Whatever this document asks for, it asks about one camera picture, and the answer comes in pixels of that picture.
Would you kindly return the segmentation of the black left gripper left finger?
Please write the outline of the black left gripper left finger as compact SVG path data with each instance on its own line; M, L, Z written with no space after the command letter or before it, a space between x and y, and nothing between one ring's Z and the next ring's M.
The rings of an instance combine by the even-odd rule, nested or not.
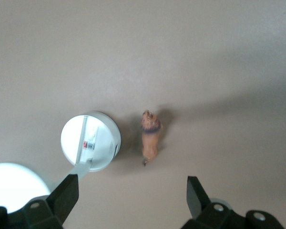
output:
M35 199L23 207L25 228L62 229L78 199L78 176L69 174L45 199Z

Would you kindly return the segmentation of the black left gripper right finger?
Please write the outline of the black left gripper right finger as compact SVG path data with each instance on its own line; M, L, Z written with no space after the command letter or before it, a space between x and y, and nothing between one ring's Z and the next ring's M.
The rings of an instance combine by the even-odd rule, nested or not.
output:
M186 200L192 218L187 226L190 229L226 229L231 210L222 202L211 200L197 177L187 178Z

